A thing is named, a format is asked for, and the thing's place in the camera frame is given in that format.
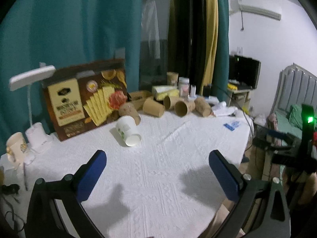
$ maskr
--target screw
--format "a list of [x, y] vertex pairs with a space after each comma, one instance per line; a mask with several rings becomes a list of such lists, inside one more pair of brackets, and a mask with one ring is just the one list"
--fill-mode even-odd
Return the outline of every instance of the screw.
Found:
[[36, 184], [41, 184], [43, 182], [43, 178], [39, 178], [36, 180]]
[[71, 174], [67, 174], [64, 176], [65, 181], [70, 181], [72, 178], [73, 178], [73, 175], [71, 175]]
[[273, 177], [273, 182], [275, 182], [276, 184], [279, 184], [280, 180], [277, 177]]
[[247, 180], [247, 181], [250, 181], [251, 180], [251, 175], [249, 174], [244, 174], [243, 175], [243, 179]]

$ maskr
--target air conditioner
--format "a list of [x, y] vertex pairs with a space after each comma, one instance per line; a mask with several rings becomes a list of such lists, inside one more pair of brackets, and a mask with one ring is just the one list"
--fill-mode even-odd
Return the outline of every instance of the air conditioner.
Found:
[[240, 10], [281, 20], [282, 9], [275, 3], [265, 0], [242, 0], [238, 2]]

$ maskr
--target blue packet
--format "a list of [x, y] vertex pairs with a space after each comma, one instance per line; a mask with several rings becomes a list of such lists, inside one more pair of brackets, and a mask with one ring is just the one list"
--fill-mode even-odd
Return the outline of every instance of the blue packet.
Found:
[[232, 123], [230, 123], [230, 124], [225, 123], [224, 126], [225, 126], [227, 129], [229, 129], [229, 130], [231, 130], [231, 131], [234, 131], [237, 127], [240, 126], [240, 122], [239, 122], [239, 121], [234, 121], [234, 122], [232, 122]]

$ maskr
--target red flower picture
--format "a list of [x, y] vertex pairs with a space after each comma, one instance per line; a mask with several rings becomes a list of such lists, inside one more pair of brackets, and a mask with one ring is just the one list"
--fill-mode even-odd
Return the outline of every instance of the red flower picture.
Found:
[[109, 107], [114, 110], [119, 110], [120, 106], [127, 101], [128, 97], [121, 90], [114, 92], [109, 97]]

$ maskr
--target cream mug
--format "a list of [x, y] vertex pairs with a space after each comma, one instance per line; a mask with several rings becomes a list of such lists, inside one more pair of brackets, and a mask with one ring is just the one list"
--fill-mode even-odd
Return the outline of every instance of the cream mug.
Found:
[[7, 156], [8, 161], [17, 168], [19, 164], [23, 164], [26, 157], [27, 145], [23, 134], [17, 132], [11, 135], [7, 140]]

